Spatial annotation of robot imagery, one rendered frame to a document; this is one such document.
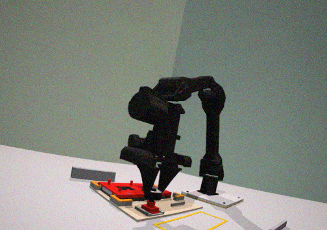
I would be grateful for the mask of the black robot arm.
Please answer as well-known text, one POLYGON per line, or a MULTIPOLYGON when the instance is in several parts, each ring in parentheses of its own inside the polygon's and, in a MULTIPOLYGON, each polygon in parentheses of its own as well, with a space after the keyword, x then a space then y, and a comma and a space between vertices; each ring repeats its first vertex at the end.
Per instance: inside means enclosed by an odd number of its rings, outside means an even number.
MULTIPOLYGON (((139 92, 133 95, 128 104, 128 112, 138 121, 178 131, 180 114, 185 114, 185 111, 181 104, 168 101, 185 101, 196 91, 199 91, 197 95, 206 113, 206 153, 200 161, 199 176, 203 179, 198 192, 208 196, 219 195, 216 193, 218 181, 224 178, 222 157, 219 155, 219 115, 226 96, 223 87, 213 77, 163 77, 153 89, 140 86, 139 92)), ((131 134, 128 146, 148 151, 150 141, 149 132, 144 138, 131 134)))

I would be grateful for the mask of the black and white wheel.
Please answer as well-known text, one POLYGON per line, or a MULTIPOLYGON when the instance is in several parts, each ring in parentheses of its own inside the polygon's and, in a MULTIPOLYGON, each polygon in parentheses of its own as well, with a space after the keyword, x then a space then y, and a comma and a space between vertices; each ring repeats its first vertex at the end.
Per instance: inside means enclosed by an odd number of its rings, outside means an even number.
POLYGON ((149 195, 144 194, 144 197, 148 200, 157 200, 160 201, 162 197, 162 191, 156 189, 156 191, 151 191, 149 195))

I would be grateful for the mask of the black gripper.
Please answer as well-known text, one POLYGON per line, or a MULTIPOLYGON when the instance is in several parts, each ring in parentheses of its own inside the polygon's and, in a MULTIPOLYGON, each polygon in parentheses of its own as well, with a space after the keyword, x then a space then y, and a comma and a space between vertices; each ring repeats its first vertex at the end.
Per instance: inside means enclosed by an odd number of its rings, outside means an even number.
POLYGON ((159 170, 158 189, 164 192, 173 178, 182 171, 178 165, 191 167, 191 157, 174 153, 176 140, 181 137, 177 133, 177 130, 153 126, 152 131, 149 130, 151 141, 148 151, 129 146, 121 150, 120 159, 134 163, 139 168, 144 194, 150 194, 159 170), (157 163, 156 167, 156 162, 162 164, 157 163))

